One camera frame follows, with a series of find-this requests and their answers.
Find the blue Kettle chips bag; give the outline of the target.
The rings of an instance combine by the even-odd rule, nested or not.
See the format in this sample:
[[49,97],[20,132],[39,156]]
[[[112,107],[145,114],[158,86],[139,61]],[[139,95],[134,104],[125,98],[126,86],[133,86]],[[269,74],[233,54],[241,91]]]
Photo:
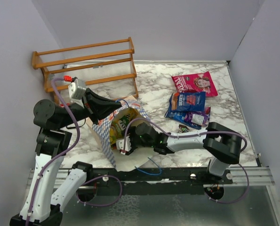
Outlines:
[[167,111],[165,113],[165,118],[169,118],[178,122],[184,122],[184,115],[183,112],[170,112]]

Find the blue checkered paper bag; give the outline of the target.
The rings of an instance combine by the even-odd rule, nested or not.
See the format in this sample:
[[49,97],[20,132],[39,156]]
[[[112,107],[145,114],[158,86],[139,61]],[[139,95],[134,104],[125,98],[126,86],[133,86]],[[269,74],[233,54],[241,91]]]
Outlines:
[[137,147],[127,151],[127,144],[117,146],[119,140],[124,139],[126,127],[133,119],[138,120],[131,123],[131,127],[142,122],[148,124],[144,119],[149,119],[144,108],[133,96],[121,99],[120,103],[121,108],[99,120],[98,124],[94,124],[91,119],[87,119],[86,124],[110,164],[118,172],[130,172],[148,162],[149,158],[153,157],[154,150],[153,147]]

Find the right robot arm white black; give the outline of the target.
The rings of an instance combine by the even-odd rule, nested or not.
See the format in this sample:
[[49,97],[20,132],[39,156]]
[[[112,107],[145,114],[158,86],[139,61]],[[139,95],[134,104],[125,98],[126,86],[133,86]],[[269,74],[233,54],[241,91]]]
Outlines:
[[153,126],[142,122],[127,126],[119,147],[126,154],[140,147],[150,147],[154,152],[167,155],[184,150],[205,149],[213,155],[205,178],[216,184],[230,165],[239,164],[240,153],[247,141],[240,134],[219,123],[211,122],[205,129],[186,133],[157,132]]

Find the blue Burts chips bag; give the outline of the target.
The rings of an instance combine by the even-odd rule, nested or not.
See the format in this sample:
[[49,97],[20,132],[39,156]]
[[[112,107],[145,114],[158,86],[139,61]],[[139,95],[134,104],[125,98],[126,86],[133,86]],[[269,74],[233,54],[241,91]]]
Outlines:
[[201,112],[205,108],[206,92],[172,93],[165,117],[171,113]]

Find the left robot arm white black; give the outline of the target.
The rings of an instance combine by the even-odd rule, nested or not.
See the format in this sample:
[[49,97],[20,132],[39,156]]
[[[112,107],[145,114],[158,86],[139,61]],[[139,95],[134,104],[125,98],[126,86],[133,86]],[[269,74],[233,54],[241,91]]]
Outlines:
[[70,145],[72,134],[63,128],[78,121],[90,118],[97,124],[115,110],[121,103],[101,97],[86,89],[81,104],[65,104],[63,107],[51,100],[40,100],[33,109],[33,123],[40,127],[37,136],[35,168],[30,190],[25,204],[10,220],[11,226],[58,226],[63,211],[78,188],[88,186],[93,180],[93,166],[76,162],[65,181],[55,190],[54,185],[65,155],[77,145],[77,137]]

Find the small brown chocolate packet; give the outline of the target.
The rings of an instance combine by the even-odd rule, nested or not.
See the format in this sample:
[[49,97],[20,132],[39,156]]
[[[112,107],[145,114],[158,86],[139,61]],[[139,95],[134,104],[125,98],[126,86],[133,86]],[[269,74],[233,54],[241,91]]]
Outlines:
[[187,126],[179,124],[178,133],[187,133],[189,131],[190,129]]

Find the yellow M&M's packet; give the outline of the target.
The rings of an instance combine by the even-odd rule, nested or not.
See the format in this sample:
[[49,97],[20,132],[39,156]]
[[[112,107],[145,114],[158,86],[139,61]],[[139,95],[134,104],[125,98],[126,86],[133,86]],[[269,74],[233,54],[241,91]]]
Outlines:
[[118,131],[124,131],[127,127],[127,125],[136,117],[135,113],[128,113],[124,116],[122,116],[117,124],[116,124],[116,128]]

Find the green yellow snack packet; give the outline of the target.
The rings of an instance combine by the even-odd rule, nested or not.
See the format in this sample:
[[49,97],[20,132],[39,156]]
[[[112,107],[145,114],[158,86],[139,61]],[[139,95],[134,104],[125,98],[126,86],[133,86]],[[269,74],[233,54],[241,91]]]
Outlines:
[[110,145],[114,145],[117,139],[122,139],[124,137],[125,131],[118,131],[116,128],[117,123],[112,123],[110,127]]

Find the pink Real crisps bag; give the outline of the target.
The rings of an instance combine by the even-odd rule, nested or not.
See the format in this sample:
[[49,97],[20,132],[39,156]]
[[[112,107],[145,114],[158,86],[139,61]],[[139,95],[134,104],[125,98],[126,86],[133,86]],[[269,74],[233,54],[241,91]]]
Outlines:
[[179,93],[205,92],[207,97],[218,96],[209,72],[171,77]]

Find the purple snack packet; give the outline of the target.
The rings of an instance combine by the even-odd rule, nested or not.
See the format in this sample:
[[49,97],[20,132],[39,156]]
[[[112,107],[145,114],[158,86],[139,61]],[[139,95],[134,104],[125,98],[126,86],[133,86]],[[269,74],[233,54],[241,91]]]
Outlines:
[[203,111],[187,112],[184,117],[185,125],[200,130],[202,127],[207,127],[210,120],[211,107],[207,106]]

